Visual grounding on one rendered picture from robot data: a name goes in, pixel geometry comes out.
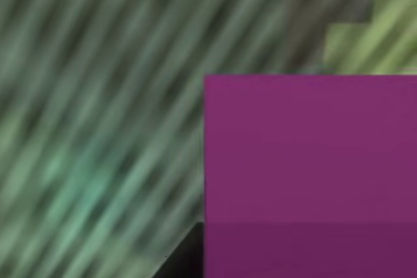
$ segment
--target purple rectangle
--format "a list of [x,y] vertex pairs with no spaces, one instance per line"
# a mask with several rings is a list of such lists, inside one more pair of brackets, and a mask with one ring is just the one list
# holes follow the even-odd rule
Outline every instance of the purple rectangle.
[[205,78],[207,278],[417,277],[417,77]]

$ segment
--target blurry green background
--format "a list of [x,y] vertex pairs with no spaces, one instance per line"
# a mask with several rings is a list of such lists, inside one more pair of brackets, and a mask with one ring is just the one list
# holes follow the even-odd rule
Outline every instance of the blurry green background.
[[0,0],[0,278],[150,277],[203,219],[204,74],[415,71],[417,0]]

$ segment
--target purple surface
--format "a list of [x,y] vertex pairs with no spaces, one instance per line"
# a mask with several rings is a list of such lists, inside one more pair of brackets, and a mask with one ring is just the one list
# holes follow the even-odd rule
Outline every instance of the purple surface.
[[[232,278],[233,270],[236,277],[417,277],[407,261],[417,259],[416,245],[407,245],[417,234],[416,190],[417,77],[206,77],[208,278]],[[335,236],[319,227],[291,241],[282,230],[287,223],[396,226],[374,241],[358,230],[350,235],[356,245],[326,250],[319,242],[328,247]],[[413,231],[400,235],[402,227]],[[347,253],[347,263],[332,268],[326,259],[338,253]],[[322,275],[307,265],[313,256]],[[268,271],[275,262],[285,275]],[[294,262],[304,271],[289,269]],[[360,273],[364,262],[370,267]],[[357,268],[325,273],[338,266]]]

